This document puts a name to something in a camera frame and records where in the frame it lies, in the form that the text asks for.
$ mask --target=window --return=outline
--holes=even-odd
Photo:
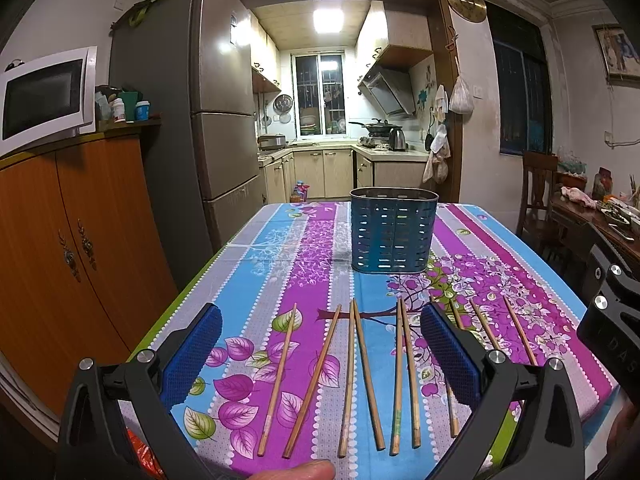
[[[487,4],[500,90],[500,152],[549,153],[551,90],[539,28]]]
[[[298,136],[345,135],[342,54],[294,56]]]

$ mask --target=picture frame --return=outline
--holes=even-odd
[[[640,55],[618,24],[594,25],[602,63],[609,83],[640,83]]]

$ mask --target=microwave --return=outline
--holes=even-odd
[[[414,93],[407,73],[380,68],[362,80],[376,104],[389,117],[410,117],[415,114]]]
[[[77,48],[0,74],[0,156],[95,131],[96,55]]]

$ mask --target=human hand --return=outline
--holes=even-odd
[[[334,480],[335,468],[328,460],[313,460],[293,469],[263,471],[249,480]]]
[[[613,421],[611,431],[609,431],[609,438],[607,439],[607,453],[612,452],[622,444],[626,434],[636,421],[636,417],[638,417],[638,408],[636,408],[634,404],[627,399],[625,405]]]

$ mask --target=table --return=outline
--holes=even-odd
[[[502,294],[508,295],[538,363],[551,356],[564,359],[581,418],[586,420],[606,401],[616,383],[575,335],[585,312],[575,294],[532,250],[482,209],[444,204],[438,206],[437,213],[429,266],[420,275],[355,272],[351,268],[350,203],[343,202],[265,206],[194,279],[140,348],[158,348],[171,330],[186,327],[206,301],[220,307],[223,332],[200,372],[202,382],[185,403],[171,410],[207,465],[231,468],[236,474],[248,476],[259,470],[289,468],[326,458],[335,464],[338,480],[356,476],[371,480],[425,478],[452,443],[444,377],[419,332],[420,310],[429,297],[448,308],[457,306],[465,327],[490,348],[468,303],[473,296],[504,351],[513,361],[528,364],[501,298]],[[284,460],[284,444],[332,311],[338,304],[346,307],[352,296],[357,298],[362,313],[387,448],[376,451],[356,355],[349,453],[345,459],[337,458],[348,351],[345,312],[293,457]],[[405,374],[401,450],[397,457],[390,457],[393,323],[398,296],[406,301],[412,326],[422,405],[422,446],[411,447]],[[278,360],[278,344],[285,337],[286,318],[282,316],[293,303],[300,313],[292,336],[294,348],[287,358],[266,455],[259,458],[257,443],[273,385],[274,362]],[[462,426],[469,409],[455,401],[452,406]],[[123,402],[121,408],[127,426],[140,434],[130,406]],[[514,402],[504,423],[505,431],[494,443],[485,465],[501,460],[519,415],[520,407]],[[214,419],[215,433],[210,438],[190,431],[194,416]]]
[[[551,218],[569,229],[576,224],[584,224],[585,222],[595,225],[623,253],[623,257],[631,269],[634,272],[640,270],[640,239],[631,231],[628,232],[628,235],[636,239],[633,243],[627,242],[612,230],[609,227],[609,222],[600,211],[571,202],[559,193],[552,196],[551,208]]]

